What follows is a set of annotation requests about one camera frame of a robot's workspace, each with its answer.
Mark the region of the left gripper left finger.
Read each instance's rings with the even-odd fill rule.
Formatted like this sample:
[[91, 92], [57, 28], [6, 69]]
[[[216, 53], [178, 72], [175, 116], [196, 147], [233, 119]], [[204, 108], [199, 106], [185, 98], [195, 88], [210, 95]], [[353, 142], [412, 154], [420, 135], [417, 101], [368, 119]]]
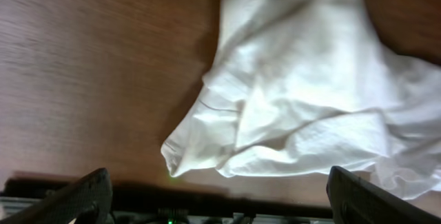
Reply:
[[42, 201], [1, 220], [1, 224], [104, 223], [111, 206], [110, 176], [105, 168], [99, 168]]

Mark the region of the white t-shirt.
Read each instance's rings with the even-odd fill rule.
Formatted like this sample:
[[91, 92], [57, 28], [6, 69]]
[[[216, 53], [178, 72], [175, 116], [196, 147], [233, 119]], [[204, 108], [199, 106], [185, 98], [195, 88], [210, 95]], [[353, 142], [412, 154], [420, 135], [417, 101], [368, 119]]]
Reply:
[[161, 152], [173, 177], [368, 171], [440, 189], [440, 69], [378, 40], [362, 0], [222, 0], [211, 70]]

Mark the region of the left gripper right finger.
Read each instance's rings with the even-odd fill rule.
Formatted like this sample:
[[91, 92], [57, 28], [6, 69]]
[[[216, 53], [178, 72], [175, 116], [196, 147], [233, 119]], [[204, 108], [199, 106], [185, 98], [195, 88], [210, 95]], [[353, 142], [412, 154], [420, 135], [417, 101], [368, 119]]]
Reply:
[[440, 224], [440, 218], [333, 166], [327, 196], [338, 224]]

